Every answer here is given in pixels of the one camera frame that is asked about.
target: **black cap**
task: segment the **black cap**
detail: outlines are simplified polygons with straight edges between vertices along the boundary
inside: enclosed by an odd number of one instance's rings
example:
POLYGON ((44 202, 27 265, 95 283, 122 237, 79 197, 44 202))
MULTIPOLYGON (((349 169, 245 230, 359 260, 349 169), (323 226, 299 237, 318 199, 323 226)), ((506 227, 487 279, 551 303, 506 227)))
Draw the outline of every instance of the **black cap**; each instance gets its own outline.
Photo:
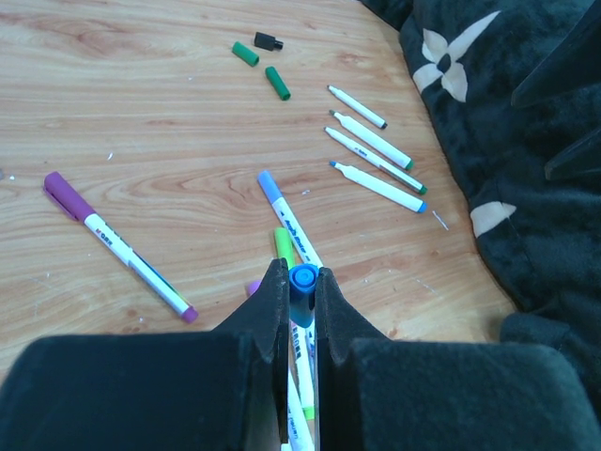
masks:
POLYGON ((266 35, 265 33, 259 33, 258 31, 254 35, 254 46, 260 49, 272 51, 273 49, 282 50, 284 43, 280 40, 276 40, 273 36, 266 35))

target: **white flower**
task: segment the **white flower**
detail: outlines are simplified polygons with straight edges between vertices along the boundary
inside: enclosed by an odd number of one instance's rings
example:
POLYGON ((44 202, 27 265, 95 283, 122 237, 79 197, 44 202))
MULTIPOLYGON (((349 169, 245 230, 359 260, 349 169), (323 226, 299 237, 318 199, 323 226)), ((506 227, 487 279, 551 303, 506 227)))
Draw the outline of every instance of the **white flower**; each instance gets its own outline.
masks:
POLYGON ((431 63, 417 69, 413 74, 413 83, 419 89, 420 94, 439 78, 442 78, 442 87, 449 91, 449 94, 455 100, 466 101, 468 95, 468 76, 465 69, 463 69, 463 65, 457 63, 457 60, 468 51, 472 43, 495 20, 499 13, 500 11, 496 11, 488 14, 483 19, 470 25, 450 44, 447 42, 447 39, 438 33, 424 29, 422 54, 431 63), (441 72, 438 64, 446 55, 451 58, 451 66, 445 72, 441 72))

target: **pen clip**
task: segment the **pen clip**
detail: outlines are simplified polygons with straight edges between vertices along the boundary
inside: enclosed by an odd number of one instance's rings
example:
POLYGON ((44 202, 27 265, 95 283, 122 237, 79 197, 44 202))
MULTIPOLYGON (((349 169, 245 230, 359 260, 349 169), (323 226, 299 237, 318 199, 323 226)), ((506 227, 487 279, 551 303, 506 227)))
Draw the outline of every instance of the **pen clip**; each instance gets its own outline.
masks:
POLYGON ((48 190, 46 189, 46 187, 45 187, 45 186, 44 186, 44 187, 42 187, 42 190, 44 191, 44 193, 46 193, 46 195, 47 195, 48 197, 50 197, 50 199, 51 199, 51 200, 52 200, 52 201, 53 201, 53 202, 54 202, 56 205, 58 205, 58 207, 60 207, 60 209, 61 209, 62 211, 64 211, 64 212, 65 212, 65 214, 67 214, 67 216, 68 216, 70 219, 72 219, 73 221, 77 221, 77 218, 76 218, 76 217, 73 215, 73 213, 71 213, 69 210, 67 210, 67 209, 65 208, 65 206, 64 206, 63 204, 61 204, 61 203, 60 203, 60 201, 59 201, 59 200, 58 200, 58 199, 57 199, 57 198, 54 196, 54 194, 52 194, 50 191, 48 191, 48 190))

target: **wooden surface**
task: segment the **wooden surface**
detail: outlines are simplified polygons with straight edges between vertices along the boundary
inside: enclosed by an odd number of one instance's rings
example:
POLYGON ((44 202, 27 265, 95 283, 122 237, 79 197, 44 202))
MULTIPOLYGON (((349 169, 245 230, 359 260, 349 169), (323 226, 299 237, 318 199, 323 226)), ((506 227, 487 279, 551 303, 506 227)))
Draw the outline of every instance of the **wooden surface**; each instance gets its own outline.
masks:
POLYGON ((347 299, 388 336, 492 340, 513 310, 476 252, 396 32, 357 2, 7 0, 0 56, 0 379, 42 335, 218 324, 274 254, 264 169, 347 299), (257 50, 250 68, 230 49, 255 31, 285 47, 257 50), (328 110, 350 113, 327 84, 388 120, 382 135, 429 188, 427 213, 328 165, 386 178, 323 132, 340 129, 328 110), (196 306, 194 325, 44 196, 55 170, 196 306))

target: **green cap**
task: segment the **green cap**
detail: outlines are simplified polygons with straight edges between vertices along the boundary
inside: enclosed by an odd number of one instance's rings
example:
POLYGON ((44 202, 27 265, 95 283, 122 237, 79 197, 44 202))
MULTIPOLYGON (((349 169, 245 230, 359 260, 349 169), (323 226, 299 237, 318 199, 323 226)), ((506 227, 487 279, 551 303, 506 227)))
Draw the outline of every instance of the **green cap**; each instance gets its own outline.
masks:
POLYGON ((316 408, 315 407, 303 407, 302 412, 304 413, 305 420, 316 419, 316 408))
POLYGON ((265 75, 267 75, 268 80, 275 89, 275 92, 277 92, 278 96, 280 96, 280 99, 283 101, 290 99, 290 91, 288 91, 288 88, 285 86, 280 74, 273 66, 269 66, 265 69, 265 75))
POLYGON ((252 67, 256 66, 259 62, 259 55, 239 42, 236 42, 234 47, 232 47, 232 54, 243 59, 252 67))
POLYGON ((291 270, 296 266, 296 262, 294 261, 294 248, 292 247, 290 233, 287 229, 278 227, 273 230, 273 236, 275 237, 275 247, 278 251, 278 258, 285 258, 288 269, 291 270))

